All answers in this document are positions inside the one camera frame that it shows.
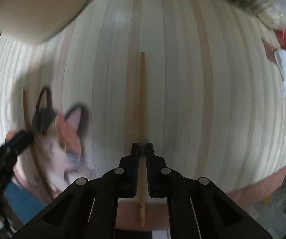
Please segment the white powder bag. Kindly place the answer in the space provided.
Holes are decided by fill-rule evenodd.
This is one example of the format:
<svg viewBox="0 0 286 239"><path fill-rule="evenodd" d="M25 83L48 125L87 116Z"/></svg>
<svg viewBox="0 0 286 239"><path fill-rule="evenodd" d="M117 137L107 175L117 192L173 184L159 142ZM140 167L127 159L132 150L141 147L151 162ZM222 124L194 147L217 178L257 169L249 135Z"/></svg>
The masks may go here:
<svg viewBox="0 0 286 239"><path fill-rule="evenodd" d="M261 0L256 15L270 29L281 30L286 27L286 3L284 0Z"/></svg>

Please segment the beige ribbed utensil canister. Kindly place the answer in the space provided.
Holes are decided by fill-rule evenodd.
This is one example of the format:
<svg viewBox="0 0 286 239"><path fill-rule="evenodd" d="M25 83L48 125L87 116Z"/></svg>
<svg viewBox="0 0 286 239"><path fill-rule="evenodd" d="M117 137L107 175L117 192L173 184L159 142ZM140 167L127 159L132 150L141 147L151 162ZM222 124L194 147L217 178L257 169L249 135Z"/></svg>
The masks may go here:
<svg viewBox="0 0 286 239"><path fill-rule="evenodd" d="M0 0L0 33L40 44L70 23L87 0Z"/></svg>

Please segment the striped cat tablecloth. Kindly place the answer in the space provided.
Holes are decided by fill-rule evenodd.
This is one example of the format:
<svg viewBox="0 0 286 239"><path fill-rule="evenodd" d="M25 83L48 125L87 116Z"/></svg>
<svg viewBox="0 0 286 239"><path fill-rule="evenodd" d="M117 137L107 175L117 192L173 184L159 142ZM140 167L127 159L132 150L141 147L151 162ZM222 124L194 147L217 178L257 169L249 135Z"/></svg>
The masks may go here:
<svg viewBox="0 0 286 239"><path fill-rule="evenodd" d="M114 168L138 142L144 52L145 143L242 208L258 203L286 175L279 49L273 30L223 0L87 0L40 44L1 34L0 144L36 133L14 182L49 203Z"/></svg>

